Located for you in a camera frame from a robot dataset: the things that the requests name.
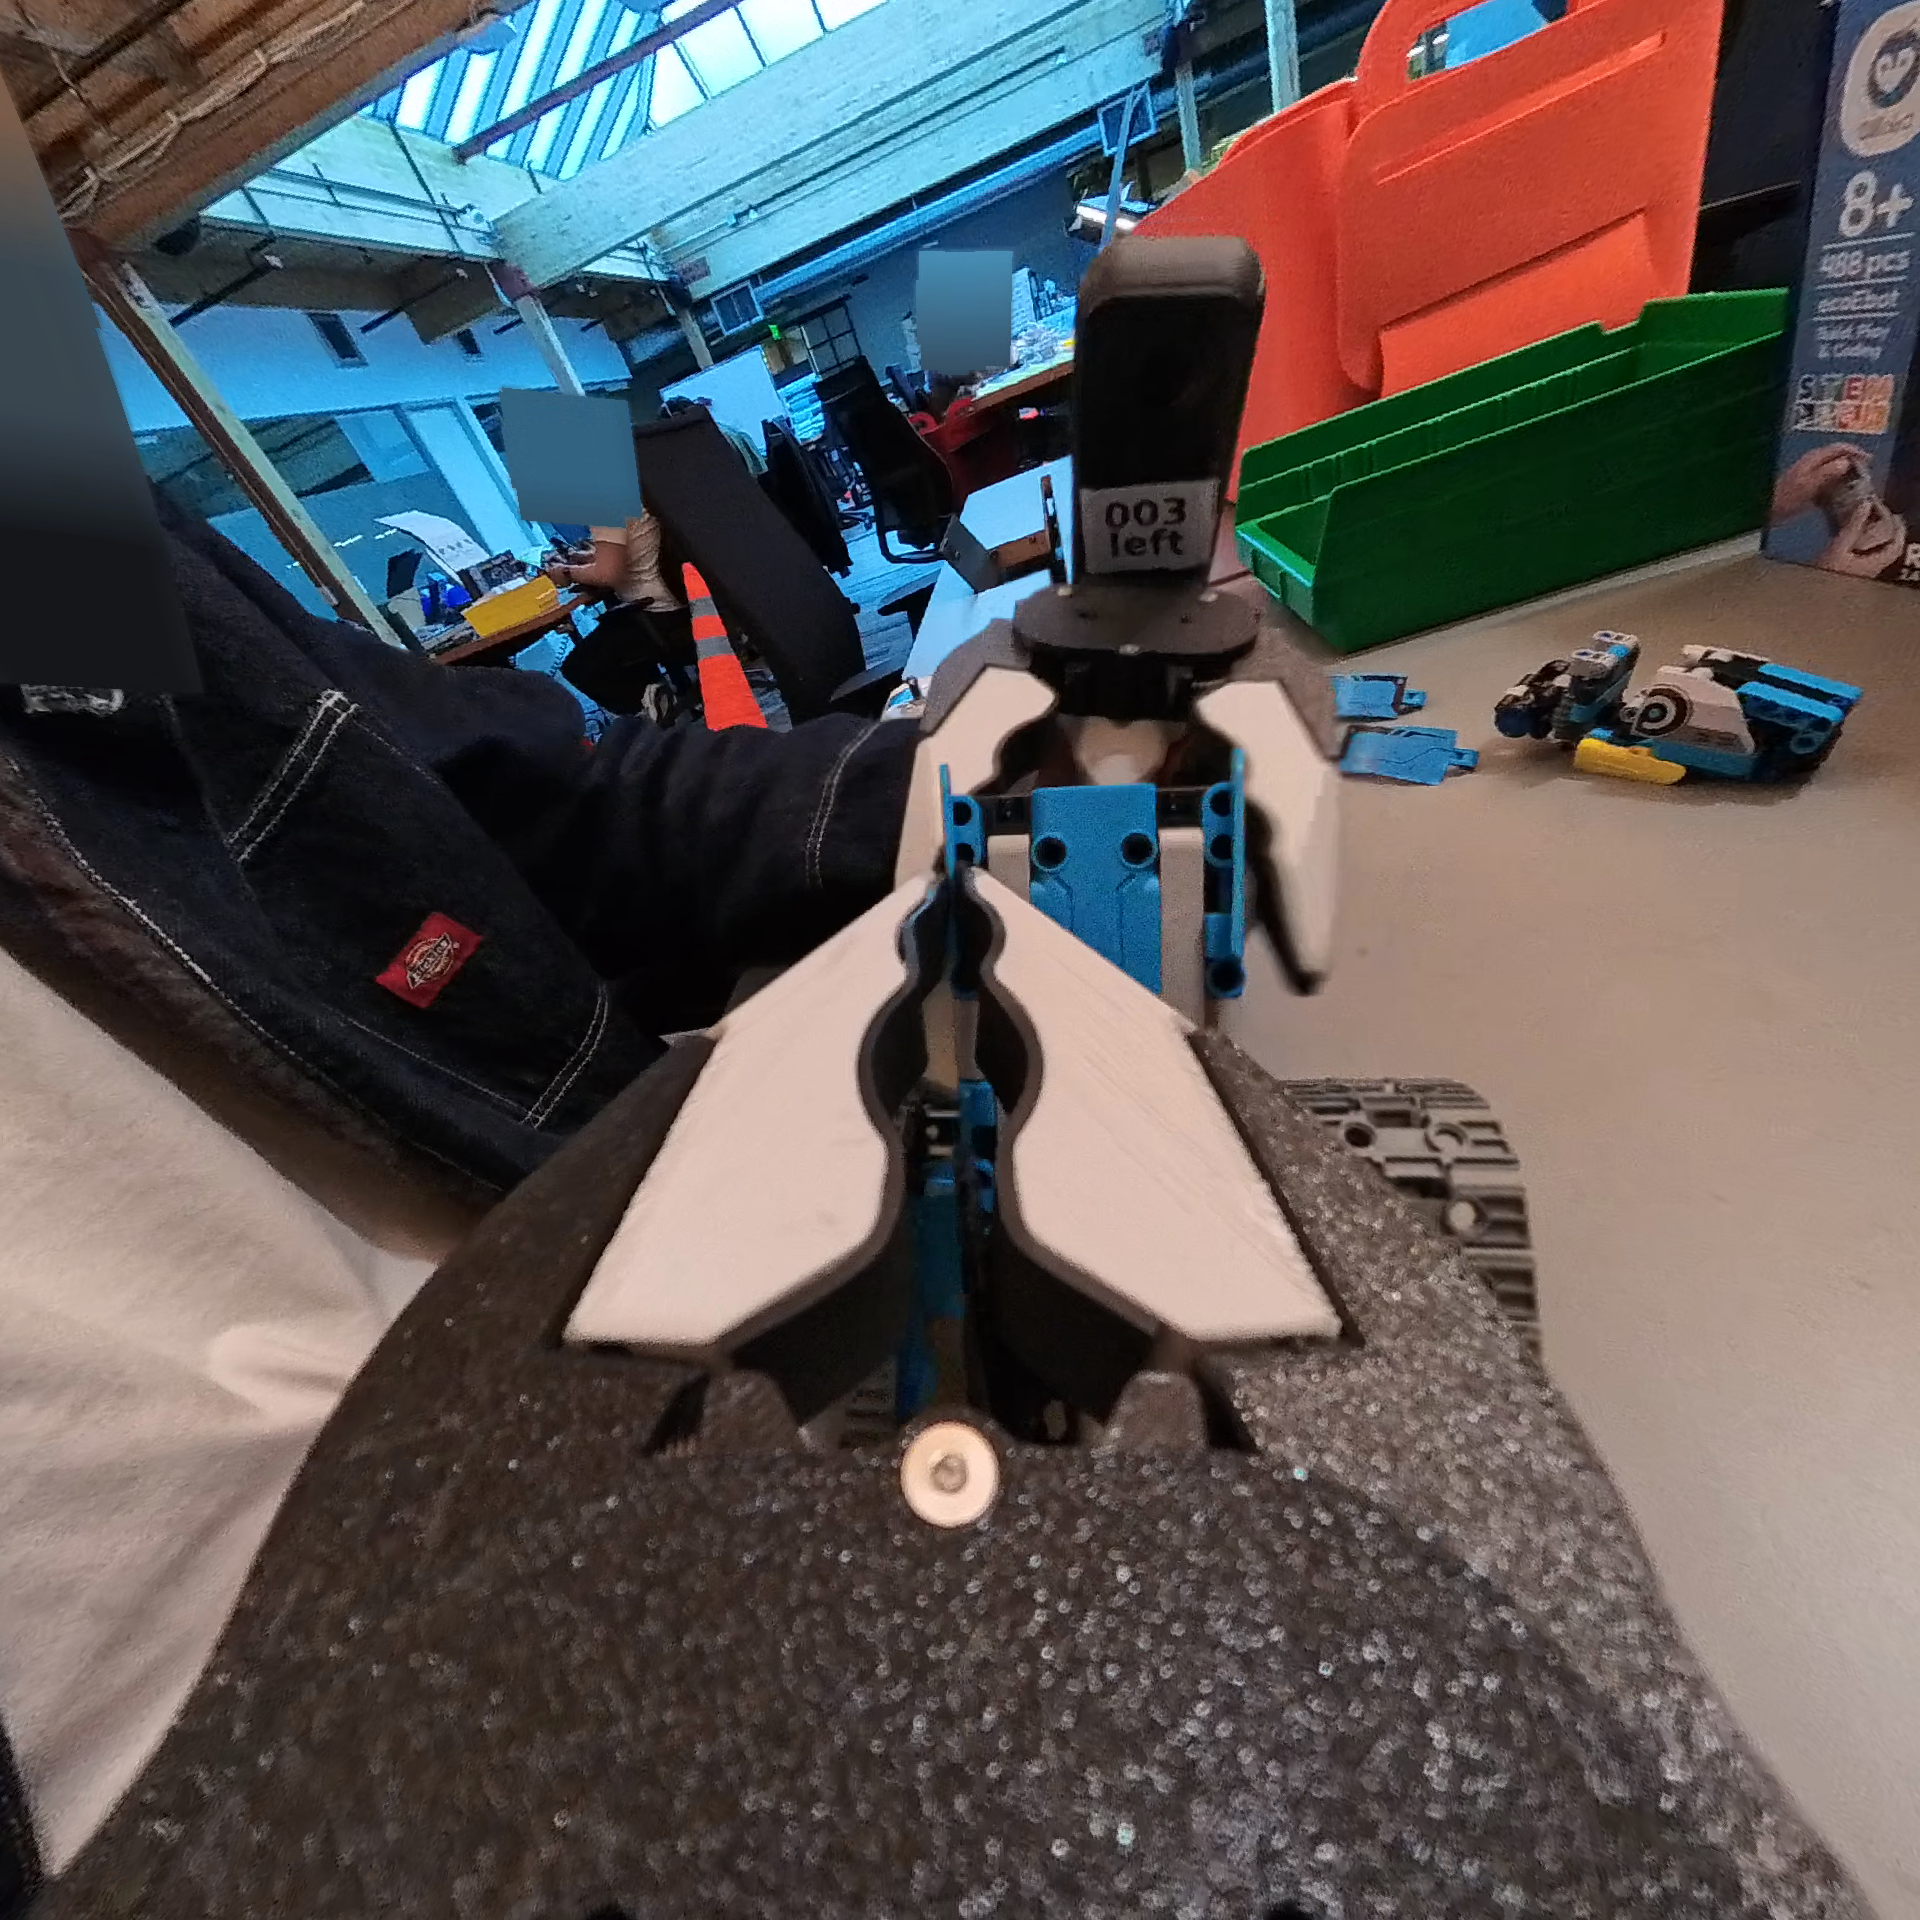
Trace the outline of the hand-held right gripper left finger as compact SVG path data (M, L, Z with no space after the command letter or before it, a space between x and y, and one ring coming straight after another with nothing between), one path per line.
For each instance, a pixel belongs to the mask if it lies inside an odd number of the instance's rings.
M571 1321L779 1385L814 1420L896 1355L913 1309L906 1103L948 909L911 879L734 1009Z

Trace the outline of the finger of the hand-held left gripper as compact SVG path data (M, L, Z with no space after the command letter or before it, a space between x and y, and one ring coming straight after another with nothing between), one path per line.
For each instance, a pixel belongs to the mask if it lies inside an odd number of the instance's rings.
M946 793L968 797L996 779L1001 748L1056 712L1056 691L1021 669L943 675L928 691L897 838L897 885L927 882L946 850Z
M1278 682L1215 687L1196 719L1243 755L1252 905L1292 985L1316 995L1339 929L1339 768Z

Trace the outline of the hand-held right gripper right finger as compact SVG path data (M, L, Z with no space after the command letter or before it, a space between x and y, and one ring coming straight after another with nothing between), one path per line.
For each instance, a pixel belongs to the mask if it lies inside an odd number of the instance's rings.
M1153 1362L1339 1342L1199 1031L983 869L969 957L1001 1103L986 1315L1044 1393L1110 1420Z

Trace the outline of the blue grey tracked toy robot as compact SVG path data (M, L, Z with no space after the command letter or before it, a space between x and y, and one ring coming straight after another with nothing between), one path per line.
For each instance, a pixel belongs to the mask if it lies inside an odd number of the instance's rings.
M1001 1428L1050 1443L1092 1436L1108 1424L1048 1398L986 1315L1001 1103L975 1063L969 873L993 873L1162 998L1203 1039L1206 1018L1243 990L1241 784L1243 755L1236 755L1233 775L1210 787L1040 787L1005 797L946 793L939 888L948 909L948 948L933 979L939 993L922 1009L937 1026L951 1020L951 1063L927 1065L903 1112L913 1309L876 1385L856 1398L862 1416L856 1434L876 1436L878 1420L903 1428L951 1404L969 1404ZM1339 1308L1339 1283L1324 1259L1309 1254L1292 1216L1287 1222Z

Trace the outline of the person's left forearm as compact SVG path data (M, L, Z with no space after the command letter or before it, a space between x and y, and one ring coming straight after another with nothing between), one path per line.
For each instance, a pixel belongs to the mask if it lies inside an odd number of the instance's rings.
M891 894L917 748L911 725L862 717L640 729L577 793L554 914L644 1028L709 1026L747 974Z

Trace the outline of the light grey desk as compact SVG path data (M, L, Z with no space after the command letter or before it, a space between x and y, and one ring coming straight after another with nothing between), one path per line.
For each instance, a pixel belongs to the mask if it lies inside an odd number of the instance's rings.
M1499 691L1596 631L1860 687L1806 787L1590 779ZM1477 769L1343 784L1339 959L1252 951L1280 1080L1475 1084L1526 1161L1549 1371L1697 1656L1879 1917L1916 1917L1916 593L1728 544L1330 659Z

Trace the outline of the white table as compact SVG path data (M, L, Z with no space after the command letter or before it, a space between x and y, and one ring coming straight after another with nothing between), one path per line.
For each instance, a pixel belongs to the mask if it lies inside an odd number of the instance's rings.
M1071 505L1073 505L1073 462L1059 459L1044 467L1021 470L989 491L968 500L962 528L983 546L1005 546L1048 530L1044 483L1053 491L1053 510L1062 535L1062 553L1073 548ZM974 593L954 569L946 569L933 585L933 598L917 628L913 646L900 675L906 681L928 681L939 664L968 639L983 633L998 617L1010 617L1024 597L1048 585L1048 575L1031 575L993 593Z

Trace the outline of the orange traffic cone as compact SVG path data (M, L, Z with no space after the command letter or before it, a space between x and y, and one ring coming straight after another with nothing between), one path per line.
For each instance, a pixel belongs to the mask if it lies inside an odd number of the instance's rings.
M682 566L682 585L709 734L768 729L768 713L760 712L747 670L734 648L734 633L697 566Z

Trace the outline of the black office chair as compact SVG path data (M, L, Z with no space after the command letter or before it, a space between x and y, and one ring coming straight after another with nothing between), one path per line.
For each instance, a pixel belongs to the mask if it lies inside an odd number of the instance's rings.
M882 393L866 359L824 371L817 397L834 437L844 446L869 492L882 558L937 566L957 512L957 491L939 449Z
M632 429L644 502L667 546L697 566L734 637L754 646L786 713L809 725L834 712L866 670L858 615L829 569L779 515L711 416Z

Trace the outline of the green plastic bin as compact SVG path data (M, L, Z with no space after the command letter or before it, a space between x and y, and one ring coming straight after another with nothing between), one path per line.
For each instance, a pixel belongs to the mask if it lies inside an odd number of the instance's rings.
M1652 299L1252 446L1241 563L1357 655L1752 535L1790 325L1787 287Z

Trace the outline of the robot head brick assembly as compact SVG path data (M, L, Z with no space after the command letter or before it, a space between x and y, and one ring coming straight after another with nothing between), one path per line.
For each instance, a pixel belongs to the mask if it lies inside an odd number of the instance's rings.
M1633 687L1639 655L1637 637L1599 631L1508 687L1493 725L1605 779L1792 784L1833 755L1860 706L1851 682L1710 646L1686 646L1679 662Z

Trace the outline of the person's clothed body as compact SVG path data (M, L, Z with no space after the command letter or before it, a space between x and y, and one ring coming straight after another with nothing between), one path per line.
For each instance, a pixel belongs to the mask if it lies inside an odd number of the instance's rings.
M4 1902L152 1756L467 1218L657 1051L657 755L156 500L202 691L4 691Z

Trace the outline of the large robot kit box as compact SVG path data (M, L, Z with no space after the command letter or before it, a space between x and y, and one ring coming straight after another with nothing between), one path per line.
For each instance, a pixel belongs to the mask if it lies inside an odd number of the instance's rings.
M1916 591L1916 5L1840 5L1766 555Z

